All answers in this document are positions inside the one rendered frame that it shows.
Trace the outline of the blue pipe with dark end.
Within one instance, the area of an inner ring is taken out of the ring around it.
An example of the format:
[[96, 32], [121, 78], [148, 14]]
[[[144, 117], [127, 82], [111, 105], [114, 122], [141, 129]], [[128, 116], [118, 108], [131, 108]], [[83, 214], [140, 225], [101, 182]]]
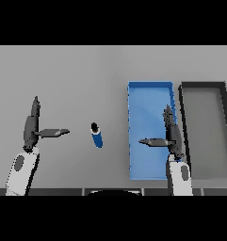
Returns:
[[93, 122], [90, 127], [90, 132], [92, 135], [93, 142], [97, 148], [103, 147], [103, 140], [100, 127], [97, 125], [96, 122]]

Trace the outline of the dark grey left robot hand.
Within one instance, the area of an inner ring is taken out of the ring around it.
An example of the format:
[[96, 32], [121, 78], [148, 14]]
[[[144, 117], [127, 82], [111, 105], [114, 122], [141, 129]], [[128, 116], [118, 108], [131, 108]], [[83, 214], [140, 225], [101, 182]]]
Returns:
[[40, 111], [41, 104], [38, 97], [34, 98], [30, 115], [26, 118], [24, 124], [24, 146], [27, 153], [32, 153], [38, 144], [39, 138], [61, 137], [69, 134], [69, 129], [40, 129]]

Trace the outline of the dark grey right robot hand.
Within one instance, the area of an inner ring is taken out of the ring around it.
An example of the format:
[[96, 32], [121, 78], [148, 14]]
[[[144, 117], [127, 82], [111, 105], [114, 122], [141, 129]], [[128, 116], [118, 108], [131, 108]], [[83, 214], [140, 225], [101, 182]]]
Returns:
[[138, 142], [148, 147], [167, 147], [169, 153], [172, 154], [176, 160], [180, 160], [184, 157], [182, 151], [182, 138], [179, 126], [174, 121], [173, 112], [169, 105], [166, 105], [164, 109], [163, 119], [166, 129], [166, 138], [143, 138]]

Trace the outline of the blue bin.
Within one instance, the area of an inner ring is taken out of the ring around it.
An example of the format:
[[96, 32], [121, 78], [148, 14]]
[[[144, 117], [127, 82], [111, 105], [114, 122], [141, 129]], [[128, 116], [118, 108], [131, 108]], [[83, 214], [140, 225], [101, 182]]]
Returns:
[[171, 81], [129, 81], [128, 146], [132, 181], [166, 180], [167, 147], [148, 147], [144, 138], [166, 138], [164, 110], [171, 108], [177, 122]]

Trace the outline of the dark grey bin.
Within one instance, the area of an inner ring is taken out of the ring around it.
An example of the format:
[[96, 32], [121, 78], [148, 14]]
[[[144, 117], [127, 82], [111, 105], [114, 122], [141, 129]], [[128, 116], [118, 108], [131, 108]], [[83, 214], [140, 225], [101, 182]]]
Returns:
[[192, 178], [227, 179], [226, 83], [182, 82], [178, 90]]

